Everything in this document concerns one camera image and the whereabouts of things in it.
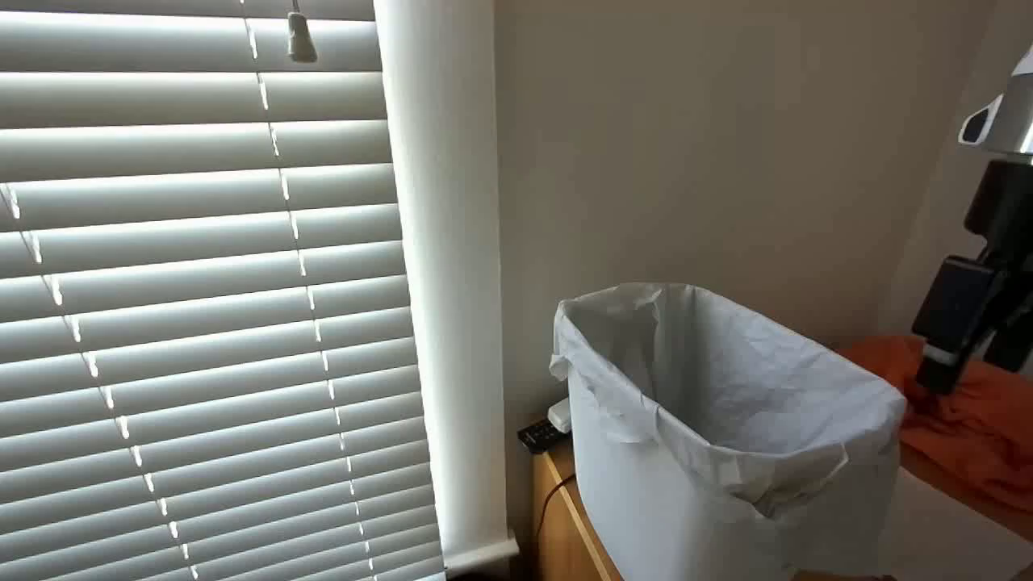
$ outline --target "white window blind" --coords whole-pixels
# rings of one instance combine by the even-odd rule
[[[368,0],[0,0],[0,577],[441,570]]]

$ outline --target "wooden furniture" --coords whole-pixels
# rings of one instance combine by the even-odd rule
[[[903,450],[903,469],[927,483],[940,486],[942,493],[955,497],[960,505],[968,505],[972,510],[984,512],[989,520],[997,520],[1001,526],[1020,533],[1033,542],[1033,518],[1007,510],[979,490],[952,482],[942,469],[927,462],[922,455]],[[535,526],[535,561],[542,581],[620,581],[620,570],[613,567],[605,542],[587,524],[578,482],[567,482],[575,474],[575,453],[573,445],[556,445],[547,455],[535,455],[533,462],[533,526]],[[836,581],[830,575],[798,575],[798,581]]]

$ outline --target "white plastic bag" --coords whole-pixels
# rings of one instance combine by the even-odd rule
[[[630,581],[878,575],[903,399],[702,288],[565,301],[578,486]]]

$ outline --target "white trash can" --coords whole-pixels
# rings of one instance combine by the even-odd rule
[[[702,288],[561,301],[587,518],[627,581],[878,575],[903,399]]]

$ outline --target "wall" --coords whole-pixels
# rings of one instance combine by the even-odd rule
[[[506,431],[561,398],[549,321],[595,288],[693,280],[827,343],[864,332],[990,5],[496,2]]]
[[[378,0],[394,172],[413,288],[432,483],[450,570],[512,552],[493,2]]]
[[[1004,91],[1007,74],[1033,44],[1033,2],[1030,0],[997,0],[989,22],[984,41],[972,62],[962,100],[952,111],[952,127]],[[936,167],[927,184],[922,207],[913,217],[911,238],[902,253],[902,266],[885,293],[878,330],[907,332],[911,321],[927,298],[932,273],[947,254],[975,254],[982,249],[979,236],[966,231],[966,214],[989,165],[979,150],[962,150],[955,138],[942,138],[936,150]]]

